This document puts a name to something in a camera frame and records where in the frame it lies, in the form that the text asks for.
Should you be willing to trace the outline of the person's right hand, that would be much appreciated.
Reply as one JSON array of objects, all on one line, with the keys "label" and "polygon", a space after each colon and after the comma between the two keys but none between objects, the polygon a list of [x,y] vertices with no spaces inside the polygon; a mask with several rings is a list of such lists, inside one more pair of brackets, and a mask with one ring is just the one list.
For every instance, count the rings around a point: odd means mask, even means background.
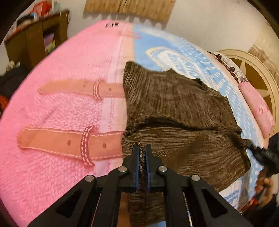
[{"label": "person's right hand", "polygon": [[266,177],[265,169],[261,170],[255,186],[257,202],[260,208],[267,205],[273,198],[274,181]]}]

